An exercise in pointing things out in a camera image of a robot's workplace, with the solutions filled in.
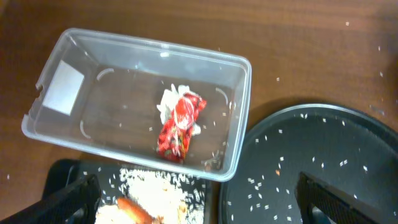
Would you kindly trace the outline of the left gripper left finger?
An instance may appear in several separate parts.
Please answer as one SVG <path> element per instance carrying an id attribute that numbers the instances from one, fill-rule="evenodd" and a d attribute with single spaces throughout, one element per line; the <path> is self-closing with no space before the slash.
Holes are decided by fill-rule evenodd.
<path id="1" fill-rule="evenodd" d="M 98 178 L 90 174 L 1 220 L 1 224 L 94 224 L 100 201 Z"/>

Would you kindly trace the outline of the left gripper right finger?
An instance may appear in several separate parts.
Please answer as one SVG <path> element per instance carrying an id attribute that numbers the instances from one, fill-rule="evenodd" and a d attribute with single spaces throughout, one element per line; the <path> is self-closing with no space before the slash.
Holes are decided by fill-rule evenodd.
<path id="1" fill-rule="evenodd" d="M 305 172 L 299 173 L 295 198 L 303 224 L 397 223 L 375 208 Z"/>

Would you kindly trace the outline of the orange carrot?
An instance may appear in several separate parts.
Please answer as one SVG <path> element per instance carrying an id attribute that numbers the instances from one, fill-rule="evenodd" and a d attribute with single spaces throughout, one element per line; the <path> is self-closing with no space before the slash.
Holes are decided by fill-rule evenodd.
<path id="1" fill-rule="evenodd" d="M 152 224 L 155 221 L 155 218 L 131 199 L 119 197 L 117 203 L 118 208 L 124 211 L 137 224 Z"/>

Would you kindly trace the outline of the red snack wrapper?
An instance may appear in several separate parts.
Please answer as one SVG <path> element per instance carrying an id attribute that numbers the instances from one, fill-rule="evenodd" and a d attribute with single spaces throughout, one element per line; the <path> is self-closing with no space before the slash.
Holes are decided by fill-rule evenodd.
<path id="1" fill-rule="evenodd" d="M 161 157 L 182 162 L 189 151 L 192 136 L 200 133 L 196 121 L 207 101 L 200 95 L 184 94 L 172 110 L 172 118 L 163 124 L 157 140 L 157 153 Z"/>

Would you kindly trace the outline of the white tissue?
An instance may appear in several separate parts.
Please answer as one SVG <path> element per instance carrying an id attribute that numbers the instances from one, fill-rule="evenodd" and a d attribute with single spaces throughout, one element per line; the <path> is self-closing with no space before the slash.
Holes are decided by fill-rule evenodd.
<path id="1" fill-rule="evenodd" d="M 177 105 L 178 100 L 186 93 L 198 96 L 198 94 L 190 90 L 188 85 L 179 85 L 178 88 L 176 88 L 172 83 L 170 90 L 164 90 L 161 102 L 159 105 L 157 105 L 157 109 L 160 111 L 160 120 L 162 124 L 165 124 L 167 120 L 172 118 L 172 110 Z"/>

